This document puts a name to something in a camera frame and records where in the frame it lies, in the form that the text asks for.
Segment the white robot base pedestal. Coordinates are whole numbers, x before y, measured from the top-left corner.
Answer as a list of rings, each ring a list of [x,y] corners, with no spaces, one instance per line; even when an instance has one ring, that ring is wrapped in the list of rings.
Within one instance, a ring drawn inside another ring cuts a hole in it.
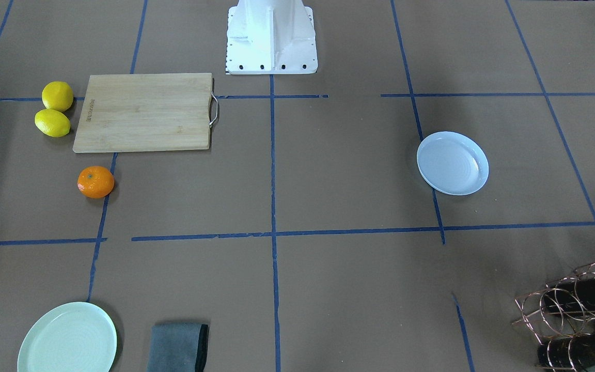
[[[302,1],[239,1],[227,13],[225,73],[314,74],[314,12]]]

